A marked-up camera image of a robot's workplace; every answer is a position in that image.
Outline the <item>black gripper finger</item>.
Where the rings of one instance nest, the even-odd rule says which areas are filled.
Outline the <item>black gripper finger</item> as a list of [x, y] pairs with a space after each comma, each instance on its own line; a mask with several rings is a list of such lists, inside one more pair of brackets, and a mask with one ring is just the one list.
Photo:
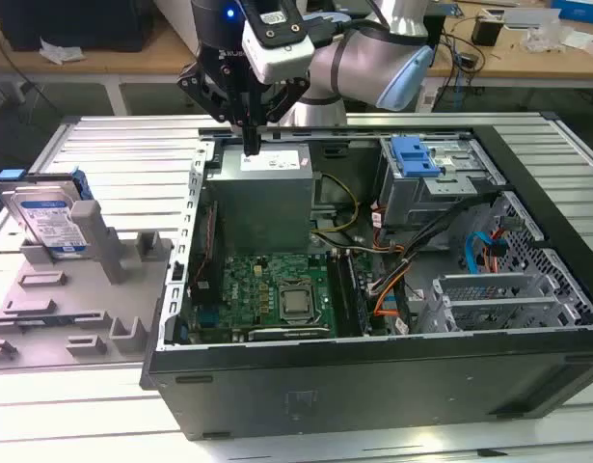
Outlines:
[[253, 126], [243, 92], [237, 88], [233, 64], [219, 64], [212, 77], [200, 62], [193, 63], [182, 71], [177, 85], [215, 121], [229, 123], [240, 133], [244, 153], [253, 153]]
[[259, 129], [277, 123], [309, 89], [307, 77], [288, 78], [279, 84], [255, 83], [252, 87], [252, 154], [259, 154]]

